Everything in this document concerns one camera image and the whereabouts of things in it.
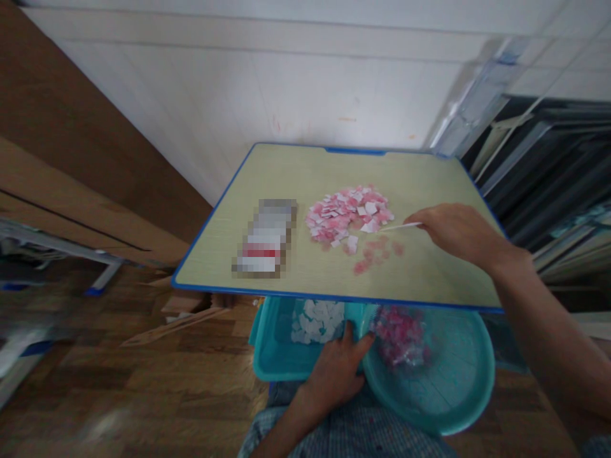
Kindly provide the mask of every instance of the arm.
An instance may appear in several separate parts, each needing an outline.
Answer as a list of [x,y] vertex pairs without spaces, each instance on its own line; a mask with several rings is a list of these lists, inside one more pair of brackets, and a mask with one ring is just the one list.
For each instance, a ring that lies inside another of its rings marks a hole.
[[344,337],[325,344],[307,382],[251,457],[287,456],[335,407],[361,391],[365,378],[356,369],[373,343],[370,333],[355,343],[347,321]]
[[611,421],[611,361],[539,279],[530,253],[465,205],[424,209],[405,223],[417,221],[440,248],[490,275],[522,354],[545,392],[590,417]]

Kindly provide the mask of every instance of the desk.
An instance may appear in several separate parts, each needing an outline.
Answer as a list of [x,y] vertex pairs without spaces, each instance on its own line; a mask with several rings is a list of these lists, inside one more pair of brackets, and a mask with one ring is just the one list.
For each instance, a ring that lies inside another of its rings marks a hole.
[[[435,246],[425,231],[408,228],[384,232],[404,246],[382,265],[355,275],[368,240],[359,236],[355,256],[338,247],[324,252],[311,241],[304,218],[310,206],[347,187],[373,184],[388,199],[400,224],[424,207],[442,202],[474,206],[497,231],[501,228],[457,159],[439,160],[424,153],[325,149],[256,144],[174,274],[176,288],[252,295],[280,295],[345,300],[463,307],[500,311],[491,279],[479,268]],[[232,258],[260,199],[296,199],[297,226],[291,234],[286,271],[277,279],[237,278]]]

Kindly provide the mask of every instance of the white wall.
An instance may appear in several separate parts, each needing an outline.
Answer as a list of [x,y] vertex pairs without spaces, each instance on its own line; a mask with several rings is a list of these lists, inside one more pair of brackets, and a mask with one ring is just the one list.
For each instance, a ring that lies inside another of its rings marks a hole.
[[28,4],[212,204],[257,141],[427,147],[507,36],[532,37],[513,93],[611,101],[609,0]]

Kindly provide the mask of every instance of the teal plastic basin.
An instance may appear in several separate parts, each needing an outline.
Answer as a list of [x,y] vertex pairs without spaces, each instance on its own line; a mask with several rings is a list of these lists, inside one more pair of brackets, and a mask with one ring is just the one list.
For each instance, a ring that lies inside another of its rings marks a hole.
[[[268,297],[259,310],[249,343],[255,346],[255,374],[267,382],[305,380],[322,344],[291,342],[292,314],[302,299]],[[355,338],[369,330],[378,306],[345,303],[344,315],[355,323]],[[422,308],[431,363],[407,373],[389,370],[376,344],[362,368],[379,402],[432,434],[458,433],[484,411],[495,382],[492,343],[476,312]]]

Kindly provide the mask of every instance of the wooden stick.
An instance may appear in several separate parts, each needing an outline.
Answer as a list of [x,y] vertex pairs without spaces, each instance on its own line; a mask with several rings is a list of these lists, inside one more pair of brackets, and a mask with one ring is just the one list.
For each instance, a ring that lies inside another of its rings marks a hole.
[[401,229],[402,227],[419,226],[421,224],[422,223],[407,223],[406,225],[392,226],[392,227],[389,227],[389,228],[380,229],[378,232],[385,232],[387,230],[393,230],[393,229]]
[[124,341],[120,347],[135,347],[137,345],[146,345],[151,342],[156,341],[157,339],[163,337],[164,335],[179,331],[193,324],[199,323],[201,321],[205,321],[224,313],[227,313],[231,309],[223,309],[221,307],[212,307],[210,309],[204,310],[203,312],[196,313],[192,317],[182,318],[180,320],[176,320],[173,323],[165,324],[163,326],[159,326],[150,331],[143,332],[141,334],[135,335],[132,338]]

